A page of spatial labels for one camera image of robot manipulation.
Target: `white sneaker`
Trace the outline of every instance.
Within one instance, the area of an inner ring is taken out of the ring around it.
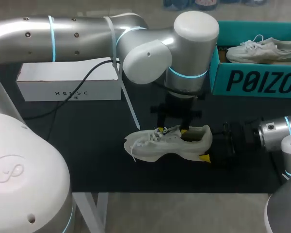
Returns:
[[[255,42],[258,36],[262,41]],[[263,40],[257,35],[240,46],[229,48],[226,58],[232,63],[272,64],[273,62],[291,62],[291,41],[274,38]]]
[[[201,128],[190,127],[185,137],[190,141],[181,139],[179,126],[164,130],[145,130],[131,133],[125,139],[124,148],[133,158],[147,162],[155,162],[163,155],[175,153],[184,159],[205,161],[200,159],[212,144],[212,133],[208,125]]]

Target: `shoelace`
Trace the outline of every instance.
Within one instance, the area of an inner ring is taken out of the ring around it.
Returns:
[[[134,161],[136,162],[134,156],[132,155],[132,150],[135,148],[135,146],[143,146],[143,145],[148,145],[149,143],[157,143],[160,141],[161,137],[164,136],[164,133],[167,132],[167,128],[164,127],[163,133],[160,131],[159,128],[156,128],[153,133],[149,133],[147,136],[147,140],[144,141],[144,137],[137,139],[133,145],[131,146],[130,154]]]
[[[257,36],[254,38],[254,40],[248,40],[248,41],[246,41],[246,42],[241,43],[241,45],[244,45],[245,48],[246,48],[247,50],[252,50],[252,49],[262,48],[262,45],[261,45],[261,44],[255,42],[255,40],[256,40],[256,38],[257,38],[258,36],[262,36],[262,35],[259,34],[259,35],[257,35]]]

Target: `shoe upper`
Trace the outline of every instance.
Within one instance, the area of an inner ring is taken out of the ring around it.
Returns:
[[[188,142],[181,139],[179,126],[166,129],[164,134],[157,131],[141,131],[132,133],[126,137],[125,150],[130,155],[136,156],[158,156],[167,153],[192,152],[203,154],[212,144],[212,134],[208,125],[201,128],[190,127],[191,135],[201,138],[199,141]]]
[[[247,41],[228,49],[228,60],[238,63],[263,63],[265,61],[291,62],[291,41],[274,38],[260,42]]]

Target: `teal shoe box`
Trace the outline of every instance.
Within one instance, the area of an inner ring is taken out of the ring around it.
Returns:
[[[221,21],[217,45],[238,46],[261,34],[291,40],[291,23]],[[214,95],[291,98],[291,66],[221,63],[216,48],[210,64]]]

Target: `black mat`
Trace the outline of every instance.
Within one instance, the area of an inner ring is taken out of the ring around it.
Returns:
[[[54,107],[54,102],[24,102],[14,84],[18,69],[15,65],[0,67],[0,80],[22,116]],[[150,114],[150,106],[163,102],[165,91],[124,81],[141,130],[154,129],[156,116]],[[291,100],[209,94],[206,100],[197,101],[195,109],[203,110],[203,116],[193,126],[208,124],[219,129],[227,121],[291,115]],[[166,121],[167,126],[179,123]],[[52,124],[49,142],[65,158],[74,192],[273,193],[280,186],[269,154],[262,152],[244,154],[230,168],[186,161],[174,154],[155,163],[134,162],[123,148],[124,137],[137,130],[123,95],[117,101],[69,102],[55,117],[28,121],[43,138],[48,138]],[[215,139],[213,145],[220,143]],[[277,161],[282,169],[281,160]]]

